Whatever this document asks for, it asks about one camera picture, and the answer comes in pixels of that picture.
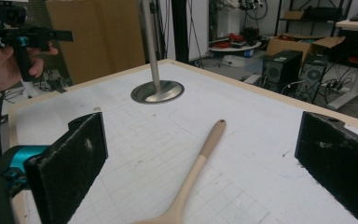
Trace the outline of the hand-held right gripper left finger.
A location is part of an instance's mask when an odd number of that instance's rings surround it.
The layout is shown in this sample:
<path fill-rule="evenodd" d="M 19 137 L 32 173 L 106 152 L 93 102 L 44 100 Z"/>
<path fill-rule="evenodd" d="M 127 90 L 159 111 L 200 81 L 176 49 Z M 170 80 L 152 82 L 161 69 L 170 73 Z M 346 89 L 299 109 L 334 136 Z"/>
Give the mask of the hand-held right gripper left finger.
<path fill-rule="evenodd" d="M 108 158 L 103 114 L 68 123 L 68 131 L 23 163 L 42 224 L 67 224 Z"/>

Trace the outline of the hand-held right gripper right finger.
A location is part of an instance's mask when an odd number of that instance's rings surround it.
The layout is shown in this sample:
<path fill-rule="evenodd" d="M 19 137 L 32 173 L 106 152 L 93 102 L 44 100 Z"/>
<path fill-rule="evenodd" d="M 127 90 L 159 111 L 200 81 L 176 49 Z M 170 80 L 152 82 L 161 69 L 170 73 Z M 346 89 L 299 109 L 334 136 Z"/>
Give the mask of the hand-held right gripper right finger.
<path fill-rule="evenodd" d="M 358 134 L 339 119 L 302 114 L 295 157 L 358 219 Z"/>

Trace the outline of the brown cardboard panel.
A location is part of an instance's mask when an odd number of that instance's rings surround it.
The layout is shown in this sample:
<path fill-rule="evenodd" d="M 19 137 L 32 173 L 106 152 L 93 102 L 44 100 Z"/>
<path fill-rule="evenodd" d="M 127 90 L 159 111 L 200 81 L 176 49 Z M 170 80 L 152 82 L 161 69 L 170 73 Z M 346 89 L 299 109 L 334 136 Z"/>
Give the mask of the brown cardboard panel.
<path fill-rule="evenodd" d="M 48 0 L 46 7 L 54 29 L 72 32 L 61 49 L 74 84 L 145 64 L 137 0 Z"/>

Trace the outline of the white power strip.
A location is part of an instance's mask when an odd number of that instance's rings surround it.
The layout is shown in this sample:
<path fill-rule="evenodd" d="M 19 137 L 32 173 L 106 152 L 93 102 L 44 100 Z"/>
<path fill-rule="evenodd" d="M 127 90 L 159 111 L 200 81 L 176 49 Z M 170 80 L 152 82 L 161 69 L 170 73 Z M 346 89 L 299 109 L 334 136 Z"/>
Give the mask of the white power strip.
<path fill-rule="evenodd" d="M 346 92 L 349 89 L 344 86 L 342 82 L 326 82 L 322 84 L 326 90 L 334 92 Z"/>

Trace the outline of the grey computer tower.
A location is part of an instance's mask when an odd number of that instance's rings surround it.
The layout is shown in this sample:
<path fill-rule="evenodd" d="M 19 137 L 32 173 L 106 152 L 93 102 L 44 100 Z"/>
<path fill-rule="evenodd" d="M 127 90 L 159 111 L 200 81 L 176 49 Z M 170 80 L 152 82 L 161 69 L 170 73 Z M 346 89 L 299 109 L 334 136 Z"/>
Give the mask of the grey computer tower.
<path fill-rule="evenodd" d="M 299 76 L 301 83 L 298 85 L 296 98 L 298 100 L 313 103 L 321 85 L 327 67 L 325 55 L 310 54 L 307 56 Z"/>

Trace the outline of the metal stand with round base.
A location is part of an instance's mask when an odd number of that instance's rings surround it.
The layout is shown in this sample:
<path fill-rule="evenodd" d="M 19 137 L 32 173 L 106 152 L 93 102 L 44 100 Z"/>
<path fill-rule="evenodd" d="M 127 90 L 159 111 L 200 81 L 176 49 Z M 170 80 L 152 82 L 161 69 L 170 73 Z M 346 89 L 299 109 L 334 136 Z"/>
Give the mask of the metal stand with round base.
<path fill-rule="evenodd" d="M 152 80 L 136 87 L 131 92 L 131 99 L 140 104 L 162 104 L 180 97 L 185 87 L 179 82 L 161 80 L 158 72 L 158 60 L 155 52 L 155 36 L 153 32 L 150 0 L 142 0 L 145 18 L 145 37 L 149 55 Z"/>

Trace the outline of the black computer tower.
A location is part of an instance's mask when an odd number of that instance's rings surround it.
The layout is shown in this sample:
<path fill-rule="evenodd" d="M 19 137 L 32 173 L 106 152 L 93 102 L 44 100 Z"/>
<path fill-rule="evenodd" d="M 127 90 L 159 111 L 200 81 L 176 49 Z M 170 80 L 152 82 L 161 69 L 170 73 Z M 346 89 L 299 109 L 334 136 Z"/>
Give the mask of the black computer tower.
<path fill-rule="evenodd" d="M 282 50 L 263 61 L 261 87 L 283 95 L 296 90 L 302 51 Z"/>

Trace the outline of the beige wooden spoon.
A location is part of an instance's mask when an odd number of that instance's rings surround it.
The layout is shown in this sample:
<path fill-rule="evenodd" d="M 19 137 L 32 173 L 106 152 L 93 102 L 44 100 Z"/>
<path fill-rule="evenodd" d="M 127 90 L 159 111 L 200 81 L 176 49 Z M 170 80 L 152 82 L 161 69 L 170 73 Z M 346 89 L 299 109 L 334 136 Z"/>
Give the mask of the beige wooden spoon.
<path fill-rule="evenodd" d="M 137 220 L 131 224 L 183 224 L 188 196 L 200 171 L 220 141 L 226 127 L 227 122 L 224 119 L 218 120 L 212 127 L 182 186 L 179 188 L 175 198 L 165 212 L 157 217 Z"/>

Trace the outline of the open cardboard box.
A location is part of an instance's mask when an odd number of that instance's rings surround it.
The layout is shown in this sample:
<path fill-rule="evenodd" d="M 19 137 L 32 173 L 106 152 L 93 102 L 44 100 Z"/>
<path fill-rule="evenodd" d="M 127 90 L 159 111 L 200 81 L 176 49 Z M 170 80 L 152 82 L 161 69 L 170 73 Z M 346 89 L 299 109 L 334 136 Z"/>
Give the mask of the open cardboard box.
<path fill-rule="evenodd" d="M 345 40 L 345 36 L 281 34 L 268 41 L 266 54 L 272 56 L 282 50 L 297 50 L 303 52 L 302 61 L 305 61 L 309 54 L 325 55 Z"/>

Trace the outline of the white grid mat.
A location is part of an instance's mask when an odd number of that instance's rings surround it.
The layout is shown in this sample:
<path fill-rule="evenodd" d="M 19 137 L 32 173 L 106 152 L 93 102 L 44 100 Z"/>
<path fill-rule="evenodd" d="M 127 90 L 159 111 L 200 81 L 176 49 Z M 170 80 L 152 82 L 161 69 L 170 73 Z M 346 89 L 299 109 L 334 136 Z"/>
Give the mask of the white grid mat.
<path fill-rule="evenodd" d="M 159 72 L 183 84 L 179 98 L 134 102 L 131 91 L 151 78 L 141 66 L 10 108 L 15 145 L 51 144 L 71 120 L 103 114 L 109 157 L 70 224 L 163 213 L 220 119 L 227 127 L 189 195 L 185 224 L 358 224 L 296 159 L 309 104 L 173 61 Z"/>

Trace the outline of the black metal shelf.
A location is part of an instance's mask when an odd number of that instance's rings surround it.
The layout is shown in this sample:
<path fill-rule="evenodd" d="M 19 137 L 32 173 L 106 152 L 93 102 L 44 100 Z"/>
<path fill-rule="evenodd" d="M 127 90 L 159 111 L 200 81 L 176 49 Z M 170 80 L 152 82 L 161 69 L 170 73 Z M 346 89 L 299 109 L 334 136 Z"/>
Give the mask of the black metal shelf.
<path fill-rule="evenodd" d="M 336 23 L 349 15 L 353 0 L 278 0 L 275 35 L 302 34 L 334 36 Z M 303 11 L 301 20 L 285 20 L 286 11 Z"/>

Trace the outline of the small cardboard box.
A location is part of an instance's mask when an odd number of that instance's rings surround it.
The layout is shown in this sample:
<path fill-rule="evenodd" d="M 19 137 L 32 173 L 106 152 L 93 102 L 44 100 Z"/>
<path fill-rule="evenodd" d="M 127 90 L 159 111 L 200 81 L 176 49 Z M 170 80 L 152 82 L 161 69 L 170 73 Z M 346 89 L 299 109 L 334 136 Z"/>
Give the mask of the small cardboard box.
<path fill-rule="evenodd" d="M 301 20 L 304 16 L 304 12 L 303 11 L 286 11 L 283 15 L 283 18 L 285 20 Z"/>

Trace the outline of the round white table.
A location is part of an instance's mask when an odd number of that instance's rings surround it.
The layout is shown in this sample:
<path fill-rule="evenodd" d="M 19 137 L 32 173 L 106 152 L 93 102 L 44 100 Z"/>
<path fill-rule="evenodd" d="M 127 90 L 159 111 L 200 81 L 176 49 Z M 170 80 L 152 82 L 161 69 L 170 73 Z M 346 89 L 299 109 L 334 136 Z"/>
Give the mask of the round white table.
<path fill-rule="evenodd" d="M 234 51 L 244 51 L 250 49 L 256 49 L 261 46 L 261 42 L 256 42 L 253 46 L 242 46 L 241 48 L 210 48 L 211 51 L 216 52 L 234 52 Z"/>

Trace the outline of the red tool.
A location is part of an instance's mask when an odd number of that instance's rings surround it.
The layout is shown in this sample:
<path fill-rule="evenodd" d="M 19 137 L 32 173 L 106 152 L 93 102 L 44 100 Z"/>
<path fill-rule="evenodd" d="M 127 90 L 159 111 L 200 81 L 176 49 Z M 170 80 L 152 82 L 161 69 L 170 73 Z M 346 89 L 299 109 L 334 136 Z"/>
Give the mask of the red tool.
<path fill-rule="evenodd" d="M 227 38 L 234 43 L 242 43 L 245 41 L 244 37 L 241 34 L 230 33 L 227 35 Z"/>

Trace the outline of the black upright post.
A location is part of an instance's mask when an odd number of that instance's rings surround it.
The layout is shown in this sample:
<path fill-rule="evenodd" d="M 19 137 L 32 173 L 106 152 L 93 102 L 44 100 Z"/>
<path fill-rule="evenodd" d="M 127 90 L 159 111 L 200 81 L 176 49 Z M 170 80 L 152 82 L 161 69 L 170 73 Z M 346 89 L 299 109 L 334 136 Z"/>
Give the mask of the black upright post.
<path fill-rule="evenodd" d="M 171 0 L 175 58 L 178 62 L 189 62 L 187 40 L 186 0 Z"/>

